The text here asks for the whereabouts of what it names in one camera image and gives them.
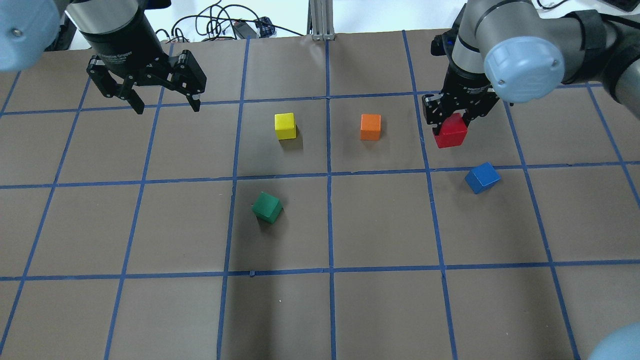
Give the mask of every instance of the black connector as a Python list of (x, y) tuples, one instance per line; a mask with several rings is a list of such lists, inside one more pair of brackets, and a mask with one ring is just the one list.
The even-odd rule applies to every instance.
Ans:
[(271, 19), (269, 19), (266, 16), (263, 16), (258, 20), (260, 21), (260, 23), (258, 23), (257, 25), (258, 25), (258, 28), (260, 29), (261, 38), (272, 37), (276, 33), (276, 28), (271, 22)]
[(234, 21), (231, 25), (239, 38), (257, 38), (258, 34), (245, 21)]

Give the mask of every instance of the grid square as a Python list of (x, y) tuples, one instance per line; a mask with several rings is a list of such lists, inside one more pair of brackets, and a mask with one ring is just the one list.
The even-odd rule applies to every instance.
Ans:
[(502, 181), (479, 195), (467, 172), (431, 174), (447, 264), (547, 261), (522, 170), (498, 173)]
[[(362, 113), (382, 115), (376, 142), (360, 140)], [(412, 96), (331, 100), (333, 171), (424, 168)]]
[(127, 272), (224, 270), (231, 185), (146, 185)]
[(638, 265), (557, 268), (566, 310), (583, 357), (620, 327), (640, 322)]
[(0, 72), (0, 109), (4, 106), (6, 97), (9, 96), (15, 75), (15, 72)]
[(156, 126), (147, 179), (231, 176), (238, 105), (163, 108)]
[(329, 42), (329, 57), (332, 95), (412, 91), (406, 49), (398, 31), (340, 34)]
[(29, 275), (119, 274), (138, 186), (57, 188)]
[(640, 258), (640, 212), (620, 167), (529, 173), (554, 260)]
[(34, 67), (20, 73), (6, 110), (77, 109), (88, 79), (85, 69), (92, 54), (92, 50), (44, 53)]
[(0, 326), (6, 324), (9, 320), (9, 314), (13, 307), (15, 294), (18, 292), (19, 281), (2, 281), (0, 282)]
[[(283, 61), (283, 57), (295, 61)], [(324, 96), (324, 58), (324, 42), (313, 41), (311, 36), (252, 39), (244, 98)]]
[(527, 164), (617, 161), (585, 88), (560, 88), (511, 108)]
[[(290, 112), (296, 118), (298, 135), (278, 141), (273, 116)], [(242, 121), (238, 175), (326, 172), (325, 101), (245, 104)]]
[[(201, 101), (240, 100), (245, 47), (244, 41), (178, 43), (173, 46), (173, 55), (188, 49), (198, 60), (207, 76), (207, 88), (200, 96)], [(187, 99), (178, 92), (165, 90), (162, 102), (176, 104), (187, 102)]]
[(60, 182), (140, 180), (153, 122), (153, 111), (81, 112)]
[(624, 105), (618, 104), (604, 88), (591, 88), (602, 115), (624, 160), (640, 161), (640, 146), (637, 135), (640, 121)]
[[(277, 197), (284, 207), (273, 225), (251, 210), (260, 192)], [(230, 256), (229, 270), (326, 267), (326, 178), (238, 182)]]
[(5, 115), (0, 119), (0, 184), (51, 184), (73, 113)]
[(0, 276), (21, 276), (51, 189), (0, 190)]
[(418, 91), (440, 91), (449, 68), (446, 56), (431, 55), (431, 41), (447, 29), (413, 30), (406, 32), (411, 62)]
[(127, 279), (109, 358), (211, 359), (221, 277)]
[(509, 119), (501, 102), (487, 116), (479, 117), (469, 124), (467, 136), (461, 146), (439, 149), (433, 138), (432, 127), (425, 123), (424, 115), (421, 117), (424, 148), (431, 168), (476, 167), (487, 161), (493, 165), (520, 165)]
[(572, 359), (548, 268), (447, 271), (458, 359)]
[(28, 281), (3, 359), (102, 359), (117, 280)]
[(233, 276), (222, 359), (331, 358), (328, 274)]
[(425, 174), (334, 176), (332, 210), (335, 266), (438, 264)]
[(440, 272), (335, 275), (339, 359), (451, 359)]

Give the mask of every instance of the wire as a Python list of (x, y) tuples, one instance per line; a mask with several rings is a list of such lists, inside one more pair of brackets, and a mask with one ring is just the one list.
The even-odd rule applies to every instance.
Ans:
[(557, 4), (555, 4), (555, 5), (552, 5), (552, 6), (545, 6), (545, 5), (542, 5), (542, 3), (540, 2), (540, 0), (536, 0), (536, 2), (538, 3), (538, 5), (540, 6), (540, 8), (541, 8), (541, 9), (543, 9), (543, 10), (553, 10), (553, 9), (557, 8), (558, 6), (560, 6), (560, 5), (564, 4), (564, 3), (566, 3), (567, 1), (569, 1), (569, 0), (562, 0), (562, 1), (560, 1), (559, 3), (557, 3)]
[(185, 16), (185, 17), (181, 17), (180, 19), (178, 19), (178, 21), (176, 21), (176, 22), (175, 22), (175, 24), (173, 24), (173, 26), (172, 26), (172, 28), (171, 28), (171, 34), (173, 34), (173, 35), (175, 34), (176, 26), (177, 26), (180, 22), (182, 22), (182, 21), (184, 21), (184, 20), (186, 20), (186, 19), (193, 19), (193, 18), (199, 18), (199, 17), (203, 17), (203, 18), (206, 18), (206, 19), (214, 19), (214, 20), (224, 20), (224, 21), (246, 21), (246, 22), (252, 22), (252, 23), (254, 23), (254, 24), (259, 24), (259, 25), (266, 24), (266, 25), (269, 25), (269, 26), (273, 26), (273, 27), (274, 27), (274, 28), (276, 28), (276, 29), (282, 29), (282, 30), (284, 30), (284, 31), (288, 31), (288, 32), (290, 32), (290, 33), (292, 33), (292, 34), (296, 34), (296, 35), (299, 35), (299, 36), (301, 36), (301, 37), (303, 37), (303, 36), (304, 36), (303, 34), (298, 33), (297, 31), (293, 31), (293, 30), (290, 30), (290, 29), (287, 29), (287, 28), (283, 28), (283, 27), (281, 27), (281, 26), (277, 26), (277, 25), (273, 25), (273, 24), (268, 24), (267, 22), (264, 22), (264, 21), (259, 21), (259, 20), (243, 20), (243, 19), (222, 19), (222, 18), (220, 18), (220, 17), (210, 17), (210, 16), (206, 16), (206, 15), (188, 15), (188, 16)]
[(206, 38), (206, 39), (202, 40), (202, 42), (205, 42), (205, 41), (213, 41), (213, 40), (220, 40), (220, 39), (237, 40), (237, 39), (236, 39), (236, 38), (234, 38), (234, 37), (215, 37), (215, 38)]
[(159, 33), (160, 31), (162, 31), (162, 32), (166, 35), (166, 37), (167, 37), (167, 38), (171, 38), (171, 36), (169, 36), (169, 32), (168, 32), (167, 30), (165, 30), (165, 29), (158, 29), (158, 30), (156, 30), (156, 35), (158, 35), (158, 33)]
[(176, 34), (176, 38), (178, 39), (179, 42), (189, 42), (189, 40), (187, 40), (187, 38), (184, 37), (184, 33), (182, 32), (182, 29), (175, 28), (175, 34)]

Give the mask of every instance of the blue tape line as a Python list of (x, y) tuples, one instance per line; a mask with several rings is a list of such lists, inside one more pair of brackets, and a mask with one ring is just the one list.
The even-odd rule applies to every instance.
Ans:
[(558, 261), (555, 266), (640, 265), (640, 259)]
[[(640, 265), (640, 259), (608, 259), (608, 260), (577, 260), (554, 262), (555, 267), (573, 266), (616, 266), (616, 265)], [(485, 263), (485, 264), (456, 264), (446, 265), (447, 270), (487, 270), (508, 268), (545, 268), (551, 264), (545, 263)], [(400, 272), (400, 271), (440, 271), (440, 265), (397, 265), (397, 266), (356, 266), (342, 268), (299, 268), (283, 270), (258, 270), (254, 276), (299, 275), (299, 274), (335, 274), (351, 272)], [(251, 276), (251, 271), (211, 271), (211, 272), (170, 272), (150, 274), (125, 274), (126, 279), (169, 279), (181, 277), (233, 277)], [(32, 275), (25, 281), (51, 281), (51, 280), (95, 280), (95, 279), (119, 279), (120, 274), (90, 274), (90, 275)], [(3, 281), (19, 281), (21, 276), (2, 276)]]
[[(157, 104), (155, 105), (145, 105), (145, 109), (151, 109), (151, 108), (156, 108)], [(109, 111), (109, 110), (132, 110), (131, 106), (104, 106), (101, 108), (85, 108), (82, 109), (82, 112), (86, 112), (86, 111)]]
[(18, 71), (18, 73), (15, 75), (15, 78), (13, 78), (13, 83), (11, 84), (11, 88), (9, 88), (9, 94), (6, 94), (6, 99), (4, 100), (4, 104), (2, 105), (2, 109), (0, 109), (0, 117), (4, 115), (4, 112), (6, 111), (6, 107), (9, 105), (9, 99), (11, 99), (11, 95), (13, 95), (13, 91), (15, 90), (15, 85), (18, 83), (18, 79), (20, 79), (20, 74), (22, 74), (22, 72)]
[(32, 115), (32, 114), (53, 114), (53, 113), (75, 113), (77, 109), (58, 110), (30, 110), (30, 111), (7, 111), (5, 115)]
[[(244, 108), (244, 89), (246, 86), (246, 71), (249, 62), (249, 43), (250, 39), (246, 39), (244, 46), (244, 62), (242, 68), (242, 82), (240, 86), (240, 102), (238, 106), (238, 123), (236, 127), (236, 146), (234, 153), (234, 169), (233, 169), (233, 185), (231, 189), (231, 204), (229, 206), (229, 222), (227, 227), (227, 248), (225, 250), (225, 272), (229, 271), (229, 261), (231, 257), (231, 238), (234, 226), (234, 211), (236, 207), (236, 191), (237, 191), (237, 170), (238, 170), (238, 153), (240, 151), (240, 134), (242, 130), (242, 114)], [(222, 278), (222, 291), (220, 295), (220, 317), (218, 320), (218, 343), (216, 344), (216, 359), (220, 360), (222, 356), (222, 334), (225, 324), (225, 307), (227, 303), (227, 283), (228, 277)]]
[(413, 95), (413, 92), (385, 92), (378, 94), (358, 94), (358, 95), (333, 95), (332, 99), (354, 99), (359, 97), (392, 97), (392, 96), (408, 96)]
[(147, 184), (169, 184), (169, 183), (208, 183), (212, 181), (231, 181), (233, 177), (221, 176), (221, 177), (193, 177), (184, 179), (156, 179), (146, 180)]
[(518, 156), (520, 157), (520, 162), (522, 163), (522, 170), (524, 172), (525, 180), (527, 181), (527, 187), (529, 189), (529, 195), (531, 196), (531, 203), (533, 205), (533, 210), (536, 213), (538, 228), (540, 229), (540, 236), (542, 237), (542, 243), (545, 247), (545, 252), (547, 253), (547, 261), (550, 265), (549, 268), (551, 269), (551, 276), (553, 277), (553, 280), (554, 280), (554, 286), (556, 287), (556, 295), (558, 297), (558, 302), (560, 304), (560, 310), (562, 312), (564, 326), (566, 327), (567, 335), (569, 337), (569, 344), (571, 345), (573, 358), (575, 360), (580, 360), (580, 354), (578, 353), (578, 347), (575, 343), (575, 337), (573, 336), (573, 330), (571, 328), (571, 323), (569, 321), (569, 315), (566, 311), (566, 304), (564, 303), (562, 289), (560, 288), (560, 282), (558, 280), (556, 267), (554, 265), (554, 258), (551, 255), (551, 249), (549, 247), (549, 242), (547, 240), (547, 233), (545, 231), (545, 226), (542, 222), (542, 217), (540, 215), (540, 208), (538, 207), (536, 194), (533, 191), (533, 185), (531, 184), (531, 178), (529, 177), (529, 170), (527, 168), (528, 165), (524, 159), (524, 153), (522, 152), (522, 147), (520, 146), (520, 139), (518, 138), (518, 133), (516, 132), (515, 123), (513, 122), (513, 117), (511, 116), (511, 110), (509, 109), (509, 104), (504, 101), (502, 102), (502, 104), (504, 105), (504, 109), (507, 112), (507, 119), (509, 119), (509, 126), (511, 127), (513, 139), (515, 140), (516, 148), (518, 149)]
[(363, 170), (332, 172), (332, 176), (382, 175), (382, 174), (421, 174), (427, 170), (423, 168), (407, 168), (399, 170)]
[(245, 103), (256, 103), (256, 102), (282, 102), (282, 101), (307, 101), (307, 100), (320, 100), (324, 99), (324, 97), (317, 96), (304, 96), (304, 97), (277, 97), (274, 99), (250, 99), (245, 100)]
[[(427, 151), (424, 146), (424, 133), (422, 131), (422, 117), (420, 116), (420, 105), (418, 103), (418, 93), (415, 85), (415, 74), (413, 72), (413, 63), (411, 61), (411, 51), (409, 50), (409, 41), (406, 38), (406, 31), (402, 30), (402, 38), (404, 41), (404, 50), (406, 51), (406, 59), (409, 65), (409, 73), (411, 75), (411, 86), (413, 89), (413, 102), (415, 105), (415, 116), (418, 122), (418, 134), (420, 136), (420, 147), (422, 150), (422, 159), (424, 160), (424, 168), (428, 169), (429, 159), (427, 157)], [(436, 247), (438, 249), (438, 263), (440, 271), (442, 272), (442, 294), (444, 297), (445, 312), (447, 315), (447, 327), (449, 329), (449, 342), (451, 343), (451, 355), (453, 360), (458, 360), (458, 349), (456, 346), (456, 337), (453, 329), (453, 317), (451, 314), (451, 302), (449, 301), (449, 286), (447, 284), (447, 265), (444, 261), (444, 254), (442, 252), (442, 240), (440, 238), (440, 226), (438, 225), (438, 213), (436, 212), (436, 205), (433, 196), (433, 184), (431, 182), (431, 172), (426, 172), (427, 188), (429, 190), (429, 203), (431, 204), (431, 216), (433, 218), (433, 229), (436, 238)]]
[(18, 307), (18, 302), (20, 301), (20, 296), (22, 295), (22, 289), (24, 287), (24, 282), (26, 281), (27, 274), (29, 272), (29, 268), (31, 267), (31, 262), (33, 261), (33, 256), (35, 255), (36, 248), (38, 247), (38, 242), (40, 241), (40, 235), (42, 234), (42, 228), (44, 227), (45, 219), (47, 218), (47, 214), (49, 212), (49, 206), (51, 205), (51, 200), (53, 199), (53, 193), (56, 191), (56, 185), (58, 184), (58, 179), (60, 178), (60, 173), (62, 172), (62, 165), (65, 163), (65, 158), (67, 157), (67, 152), (69, 150), (69, 145), (71, 144), (71, 138), (74, 135), (74, 131), (76, 129), (76, 124), (78, 118), (80, 116), (80, 110), (82, 109), (82, 105), (84, 104), (84, 98), (86, 97), (86, 92), (89, 89), (90, 79), (87, 78), (86, 83), (84, 84), (84, 90), (82, 97), (80, 98), (80, 103), (76, 109), (76, 115), (74, 117), (74, 121), (71, 124), (71, 129), (69, 130), (69, 135), (67, 136), (67, 142), (65, 143), (65, 148), (62, 151), (62, 156), (60, 157), (60, 162), (58, 163), (58, 169), (56, 171), (56, 176), (53, 180), (53, 184), (51, 186), (51, 191), (49, 192), (49, 197), (47, 198), (47, 203), (45, 205), (44, 211), (42, 213), (42, 218), (40, 219), (40, 223), (38, 225), (38, 231), (36, 232), (35, 239), (33, 240), (33, 244), (31, 246), (31, 250), (29, 251), (29, 257), (27, 258), (27, 263), (24, 266), (24, 271), (22, 272), (22, 278), (20, 280), (20, 284), (18, 285), (18, 291), (15, 294), (15, 298), (13, 300), (13, 305), (11, 307), (11, 312), (9, 313), (9, 318), (7, 319), (6, 326), (4, 327), (4, 332), (2, 335), (2, 340), (0, 340), (0, 355), (4, 350), (4, 344), (6, 342), (6, 338), (9, 335), (9, 330), (11, 329), (11, 324), (13, 322), (13, 317), (15, 315), (15, 310)]
[(264, 179), (290, 179), (295, 177), (326, 177), (324, 172), (311, 172), (306, 174), (273, 174), (273, 175), (248, 175), (238, 176), (238, 180), (264, 180)]
[(600, 121), (602, 122), (602, 126), (604, 127), (605, 131), (607, 132), (607, 136), (609, 137), (609, 141), (611, 142), (611, 146), (613, 146), (613, 150), (616, 152), (616, 156), (618, 157), (618, 160), (620, 161), (619, 165), (622, 167), (622, 171), (624, 171), (625, 176), (627, 177), (627, 181), (629, 183), (629, 187), (631, 188), (631, 193), (634, 194), (634, 198), (636, 198), (636, 204), (638, 205), (638, 208), (640, 208), (640, 196), (638, 196), (638, 191), (636, 190), (636, 186), (634, 185), (634, 181), (631, 179), (631, 175), (629, 174), (629, 169), (627, 169), (627, 166), (625, 164), (625, 160), (622, 158), (622, 153), (620, 152), (620, 149), (618, 148), (618, 144), (616, 144), (616, 141), (613, 138), (613, 134), (611, 133), (611, 130), (609, 129), (609, 126), (607, 125), (607, 120), (605, 119), (604, 115), (602, 114), (602, 110), (600, 109), (600, 106), (598, 105), (598, 101), (596, 100), (596, 97), (593, 94), (593, 91), (591, 90), (590, 86), (587, 86), (587, 91), (589, 92), (589, 96), (591, 97), (591, 101), (593, 102), (593, 106), (595, 106), (596, 111), (598, 112), (598, 116), (600, 117)]
[(142, 181), (140, 180), (130, 180), (130, 181), (96, 181), (93, 183), (64, 183), (57, 184), (58, 188), (77, 188), (82, 186), (116, 186), (116, 185), (140, 185)]
[[(169, 56), (173, 53), (173, 44), (169, 48)], [(107, 344), (104, 349), (104, 360), (109, 359), (111, 352), (111, 342), (113, 341), (113, 331), (115, 330), (116, 319), (118, 318), (118, 310), (120, 309), (120, 300), (122, 299), (122, 288), (124, 287), (124, 281), (127, 275), (127, 267), (129, 266), (129, 257), (131, 256), (131, 247), (133, 245), (133, 238), (136, 234), (136, 226), (138, 225), (138, 215), (140, 213), (140, 206), (142, 204), (142, 197), (145, 193), (145, 181), (147, 180), (147, 170), (149, 168), (149, 160), (151, 158), (151, 150), (154, 144), (154, 138), (156, 136), (156, 127), (158, 118), (160, 116), (160, 109), (162, 108), (162, 99), (164, 97), (164, 87), (160, 89), (160, 96), (158, 97), (158, 103), (156, 104), (156, 114), (154, 115), (154, 122), (151, 126), (151, 133), (149, 134), (149, 142), (147, 145), (147, 155), (145, 156), (145, 164), (142, 170), (142, 179), (140, 184), (140, 190), (138, 192), (138, 200), (136, 201), (136, 208), (133, 212), (133, 219), (131, 221), (131, 230), (129, 231), (129, 240), (127, 241), (127, 248), (124, 254), (124, 260), (122, 261), (122, 271), (120, 272), (120, 281), (118, 282), (118, 290), (116, 292), (116, 300), (113, 305), (113, 313), (111, 315), (111, 323), (109, 324), (109, 334), (107, 335)]]
[[(326, 214), (329, 251), (329, 269), (333, 268), (333, 205), (332, 205), (332, 168), (331, 168), (331, 59), (329, 57), (329, 40), (324, 41), (324, 80), (326, 84)], [(337, 342), (335, 339), (335, 279), (333, 272), (329, 274), (329, 315), (331, 329), (331, 359), (337, 358)]]
[(549, 266), (550, 266), (549, 263), (460, 264), (460, 265), (447, 265), (447, 270), (545, 268)]
[(165, 274), (126, 274), (127, 279), (173, 279), (176, 277), (219, 277), (229, 275), (224, 271), (174, 272)]
[(93, 274), (93, 275), (34, 275), (27, 276), (27, 281), (51, 281), (51, 280), (105, 280), (119, 279), (120, 274)]
[(356, 266), (335, 268), (333, 272), (394, 272), (394, 271), (433, 271), (440, 265), (401, 265), (401, 266)]
[(255, 271), (256, 276), (274, 276), (274, 275), (299, 275), (299, 274), (321, 274), (329, 272), (328, 268), (305, 268), (305, 269), (285, 269), (285, 270), (258, 270)]
[(2, 185), (0, 190), (51, 188), (53, 184)]
[[(640, 161), (624, 161), (626, 165), (640, 165)], [(570, 168), (570, 167), (608, 167), (608, 166), (620, 166), (620, 162), (604, 162), (604, 163), (576, 163), (576, 164), (539, 164), (539, 165), (527, 165), (527, 168)], [(496, 165), (497, 170), (510, 170), (521, 169), (521, 165)], [(469, 171), (472, 167), (443, 167), (443, 168), (431, 168), (430, 172), (455, 172), (455, 171)], [(363, 171), (339, 171), (332, 172), (331, 176), (358, 176), (358, 175), (379, 175), (379, 174), (420, 174), (426, 172), (423, 168), (406, 168), (397, 170), (363, 170)], [(301, 174), (272, 174), (272, 175), (248, 175), (238, 176), (238, 181), (245, 180), (262, 180), (262, 179), (287, 179), (297, 177), (326, 177), (327, 173), (324, 172), (311, 172)], [(58, 188), (70, 188), (80, 186), (116, 186), (116, 185), (139, 185), (145, 184), (168, 184), (168, 183), (203, 183), (213, 181), (231, 181), (232, 176), (222, 177), (186, 177), (182, 179), (154, 179), (154, 180), (124, 180), (124, 181), (96, 181), (88, 183), (59, 183), (56, 185)], [(0, 190), (11, 189), (34, 189), (34, 188), (51, 188), (53, 184), (18, 184), (18, 185), (0, 185)]]

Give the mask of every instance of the wooden cube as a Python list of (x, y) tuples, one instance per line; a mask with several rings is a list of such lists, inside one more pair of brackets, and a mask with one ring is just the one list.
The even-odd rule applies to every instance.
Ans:
[(278, 140), (296, 138), (296, 119), (293, 113), (276, 114), (275, 129)]
[(382, 116), (380, 114), (362, 114), (360, 120), (361, 140), (380, 140)]

